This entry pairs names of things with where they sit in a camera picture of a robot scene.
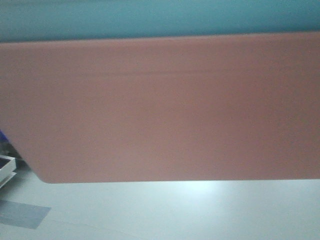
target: pink panel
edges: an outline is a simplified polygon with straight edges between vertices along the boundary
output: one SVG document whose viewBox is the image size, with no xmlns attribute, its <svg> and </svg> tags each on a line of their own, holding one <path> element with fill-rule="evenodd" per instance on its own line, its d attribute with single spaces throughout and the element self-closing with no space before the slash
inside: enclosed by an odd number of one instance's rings
<svg viewBox="0 0 320 240">
<path fill-rule="evenodd" d="M 0 127 L 51 183 L 320 178 L 320 32 L 0 44 Z"/>
</svg>

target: white surface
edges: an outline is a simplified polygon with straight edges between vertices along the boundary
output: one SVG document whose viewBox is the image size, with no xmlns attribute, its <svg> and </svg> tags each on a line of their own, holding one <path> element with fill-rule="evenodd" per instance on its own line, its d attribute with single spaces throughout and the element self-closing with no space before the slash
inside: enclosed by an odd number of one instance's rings
<svg viewBox="0 0 320 240">
<path fill-rule="evenodd" d="M 1 240 L 320 239 L 320 180 L 47 184 L 25 168 L 0 199 L 52 207 Z"/>
</svg>

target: blue object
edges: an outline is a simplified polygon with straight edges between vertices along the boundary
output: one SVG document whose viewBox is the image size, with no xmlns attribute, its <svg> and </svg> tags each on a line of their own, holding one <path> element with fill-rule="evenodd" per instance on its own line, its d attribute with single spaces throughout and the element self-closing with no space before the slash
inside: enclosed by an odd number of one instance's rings
<svg viewBox="0 0 320 240">
<path fill-rule="evenodd" d="M 319 0 L 0 2 L 0 42 L 319 30 Z"/>
<path fill-rule="evenodd" d="M 2 131 L 0 131 L 0 142 L 7 142 L 7 137 L 3 134 Z"/>
</svg>

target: teal wall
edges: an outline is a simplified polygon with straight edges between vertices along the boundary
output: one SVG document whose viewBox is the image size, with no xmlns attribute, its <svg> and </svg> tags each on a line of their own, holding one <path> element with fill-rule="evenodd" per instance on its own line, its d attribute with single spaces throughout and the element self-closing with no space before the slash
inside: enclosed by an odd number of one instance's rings
<svg viewBox="0 0 320 240">
<path fill-rule="evenodd" d="M 320 0 L 0 0 L 0 42 L 320 30 Z"/>
</svg>

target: white box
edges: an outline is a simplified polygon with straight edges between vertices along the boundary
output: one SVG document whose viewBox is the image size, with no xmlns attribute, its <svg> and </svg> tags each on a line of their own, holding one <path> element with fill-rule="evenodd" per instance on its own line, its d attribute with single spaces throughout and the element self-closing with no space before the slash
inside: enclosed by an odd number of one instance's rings
<svg viewBox="0 0 320 240">
<path fill-rule="evenodd" d="M 16 159 L 10 156 L 0 155 L 0 188 L 7 183 L 16 173 Z"/>
</svg>

